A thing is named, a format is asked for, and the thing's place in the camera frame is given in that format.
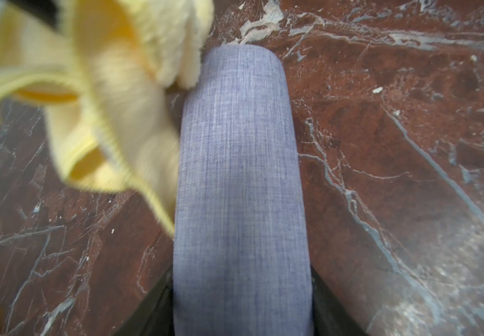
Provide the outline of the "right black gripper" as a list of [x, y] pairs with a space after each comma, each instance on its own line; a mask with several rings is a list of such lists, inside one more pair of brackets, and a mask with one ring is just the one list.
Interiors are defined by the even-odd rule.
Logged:
[[59, 8], [53, 0], [7, 0], [50, 27], [57, 27]]

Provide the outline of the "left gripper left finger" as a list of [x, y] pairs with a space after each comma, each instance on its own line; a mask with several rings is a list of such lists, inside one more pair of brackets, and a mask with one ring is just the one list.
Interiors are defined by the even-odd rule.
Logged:
[[166, 269], [115, 336], [174, 335], [173, 267]]

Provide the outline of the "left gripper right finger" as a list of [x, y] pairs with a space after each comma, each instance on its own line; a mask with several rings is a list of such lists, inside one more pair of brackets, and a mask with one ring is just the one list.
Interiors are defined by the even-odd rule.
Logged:
[[368, 336], [311, 266], [315, 336]]

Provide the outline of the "yellow microfiber cloth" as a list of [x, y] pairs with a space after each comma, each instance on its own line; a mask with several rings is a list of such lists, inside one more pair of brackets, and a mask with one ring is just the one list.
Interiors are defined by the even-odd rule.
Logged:
[[214, 3], [56, 2], [57, 27], [3, 4], [0, 102], [43, 109], [62, 182], [135, 190], [173, 235], [180, 133], [168, 94], [197, 84]]

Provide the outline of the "blue-grey fabric eyeglass case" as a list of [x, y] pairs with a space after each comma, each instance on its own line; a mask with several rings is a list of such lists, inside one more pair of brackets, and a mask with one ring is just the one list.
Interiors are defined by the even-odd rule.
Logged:
[[221, 46], [181, 130], [173, 254], [177, 335], [312, 335], [297, 143], [281, 61]]

